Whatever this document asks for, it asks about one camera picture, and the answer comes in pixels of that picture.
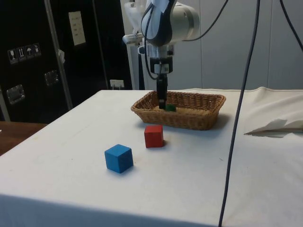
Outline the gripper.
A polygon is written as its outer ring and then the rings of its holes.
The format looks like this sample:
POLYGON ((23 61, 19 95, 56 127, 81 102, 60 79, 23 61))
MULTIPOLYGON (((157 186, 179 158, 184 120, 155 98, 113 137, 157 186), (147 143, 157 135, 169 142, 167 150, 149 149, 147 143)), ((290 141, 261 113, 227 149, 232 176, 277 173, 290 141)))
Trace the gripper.
POLYGON ((173 71, 173 58, 150 58, 150 71, 154 74, 160 74, 157 78, 157 97, 159 108, 166 109, 167 101, 167 75, 173 71))

